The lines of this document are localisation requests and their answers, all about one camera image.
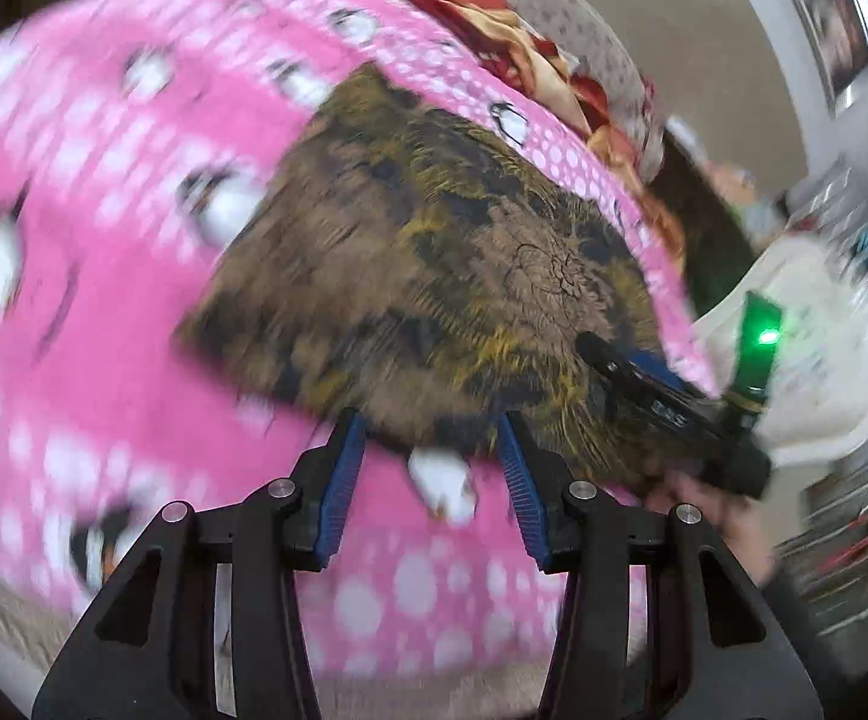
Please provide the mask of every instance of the gray patterned fabric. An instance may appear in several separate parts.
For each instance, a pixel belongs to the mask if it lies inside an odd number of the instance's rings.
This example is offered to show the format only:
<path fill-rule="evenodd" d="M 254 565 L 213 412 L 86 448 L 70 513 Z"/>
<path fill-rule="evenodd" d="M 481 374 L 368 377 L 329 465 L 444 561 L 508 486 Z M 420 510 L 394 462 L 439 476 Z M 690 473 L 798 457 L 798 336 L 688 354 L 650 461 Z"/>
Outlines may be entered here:
<path fill-rule="evenodd" d="M 637 66 L 618 35 L 586 0 L 507 1 L 541 35 L 577 56 L 581 69 L 604 87 L 610 115 L 642 151 L 640 178 L 651 181 L 663 161 L 663 123 L 653 115 Z"/>

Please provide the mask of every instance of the metal screw head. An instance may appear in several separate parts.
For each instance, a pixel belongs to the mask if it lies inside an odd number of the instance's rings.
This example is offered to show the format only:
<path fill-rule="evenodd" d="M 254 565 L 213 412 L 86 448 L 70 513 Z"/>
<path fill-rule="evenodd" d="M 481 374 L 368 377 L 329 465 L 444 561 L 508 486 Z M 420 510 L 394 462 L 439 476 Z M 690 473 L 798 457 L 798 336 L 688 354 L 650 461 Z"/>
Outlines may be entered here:
<path fill-rule="evenodd" d="M 267 485 L 267 495 L 272 498 L 290 498 L 298 487 L 287 477 L 274 479 Z"/>
<path fill-rule="evenodd" d="M 567 491 L 575 498 L 582 501 L 589 501 L 597 494 L 597 488 L 594 485 L 591 485 L 591 483 L 585 482 L 583 479 L 571 482 Z"/>
<path fill-rule="evenodd" d="M 701 521 L 701 509 L 692 506 L 690 503 L 683 503 L 674 509 L 674 514 L 677 514 L 677 519 L 680 519 L 686 525 L 695 525 Z"/>
<path fill-rule="evenodd" d="M 187 517 L 187 504 L 183 501 L 171 501 L 160 510 L 160 515 L 165 522 L 180 522 L 184 517 Z"/>

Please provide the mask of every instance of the finger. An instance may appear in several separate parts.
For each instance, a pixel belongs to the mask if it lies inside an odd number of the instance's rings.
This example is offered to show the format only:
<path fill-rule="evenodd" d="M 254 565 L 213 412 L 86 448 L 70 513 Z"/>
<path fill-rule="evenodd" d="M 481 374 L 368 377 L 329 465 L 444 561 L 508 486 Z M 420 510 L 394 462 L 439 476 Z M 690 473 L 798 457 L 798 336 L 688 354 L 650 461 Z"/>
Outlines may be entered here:
<path fill-rule="evenodd" d="M 679 501 L 694 504 L 698 509 L 701 509 L 701 514 L 704 514 L 704 517 L 713 523 L 714 527 L 720 527 L 724 522 L 724 499 L 726 496 L 717 488 L 703 485 L 683 471 L 671 471 L 668 485 L 671 486 L 674 496 Z"/>
<path fill-rule="evenodd" d="M 666 485 L 657 485 L 644 498 L 644 508 L 657 514 L 667 514 L 674 503 L 674 496 Z"/>

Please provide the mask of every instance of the picture frame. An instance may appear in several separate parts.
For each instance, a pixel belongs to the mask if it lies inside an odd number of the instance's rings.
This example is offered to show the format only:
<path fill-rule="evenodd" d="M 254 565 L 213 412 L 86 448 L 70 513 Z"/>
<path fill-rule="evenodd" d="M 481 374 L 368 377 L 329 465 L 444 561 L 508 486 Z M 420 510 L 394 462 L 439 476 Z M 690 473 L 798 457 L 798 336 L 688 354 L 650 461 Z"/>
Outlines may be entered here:
<path fill-rule="evenodd" d="M 868 81 L 868 27 L 858 0 L 793 0 L 815 53 L 831 114 L 858 99 Z"/>

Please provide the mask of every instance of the pillow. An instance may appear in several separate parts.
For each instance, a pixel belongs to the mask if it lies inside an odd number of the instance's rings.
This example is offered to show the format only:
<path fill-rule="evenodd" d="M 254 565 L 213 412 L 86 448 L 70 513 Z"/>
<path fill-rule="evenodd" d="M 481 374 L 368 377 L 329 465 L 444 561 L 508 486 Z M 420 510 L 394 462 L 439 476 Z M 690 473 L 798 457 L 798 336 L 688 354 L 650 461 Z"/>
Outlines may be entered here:
<path fill-rule="evenodd" d="M 582 331 L 660 350 L 620 235 L 366 65 L 285 155 L 178 338 L 243 391 L 322 418 L 355 406 L 398 445 L 487 451 L 518 409 L 578 475 L 624 479 L 640 450 L 599 418 Z"/>

